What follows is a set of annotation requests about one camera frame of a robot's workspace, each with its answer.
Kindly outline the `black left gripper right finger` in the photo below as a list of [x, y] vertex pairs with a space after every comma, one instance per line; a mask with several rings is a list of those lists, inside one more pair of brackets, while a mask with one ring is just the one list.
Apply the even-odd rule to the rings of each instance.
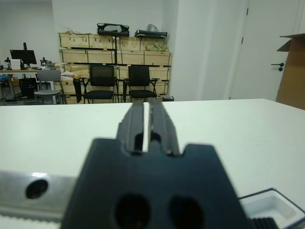
[[149, 99], [149, 143], [157, 141], [169, 156], [179, 156], [176, 129], [162, 102]]

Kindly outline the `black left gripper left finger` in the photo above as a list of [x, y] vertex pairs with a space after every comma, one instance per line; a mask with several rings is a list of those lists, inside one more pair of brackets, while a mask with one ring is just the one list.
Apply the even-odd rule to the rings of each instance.
[[128, 153], [142, 153], [144, 115], [143, 102], [136, 101], [118, 125], [116, 139]]

